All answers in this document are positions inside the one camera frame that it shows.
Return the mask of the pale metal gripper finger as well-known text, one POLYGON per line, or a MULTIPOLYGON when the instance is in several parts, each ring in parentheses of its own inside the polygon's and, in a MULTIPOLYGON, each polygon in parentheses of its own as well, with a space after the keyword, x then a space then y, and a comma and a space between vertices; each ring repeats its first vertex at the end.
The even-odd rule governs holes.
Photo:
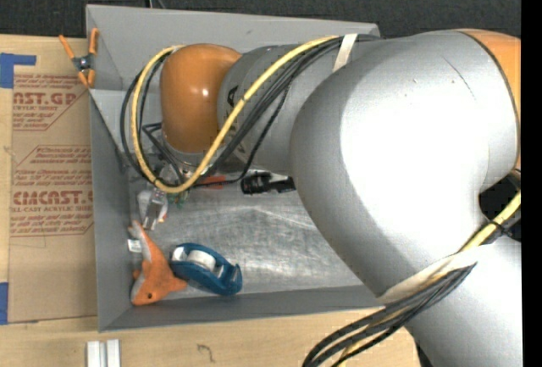
POLYGON ((151 201, 152 192, 150 190, 143 190, 139 192, 136 196, 136 201, 138 205, 140 222, 142 225, 150 225, 149 219, 149 203, 151 201))
POLYGON ((163 191, 159 189, 150 191, 152 192, 148 209, 150 225, 144 225, 143 228, 148 231, 153 231, 158 222, 163 222, 169 204, 167 196, 163 191))

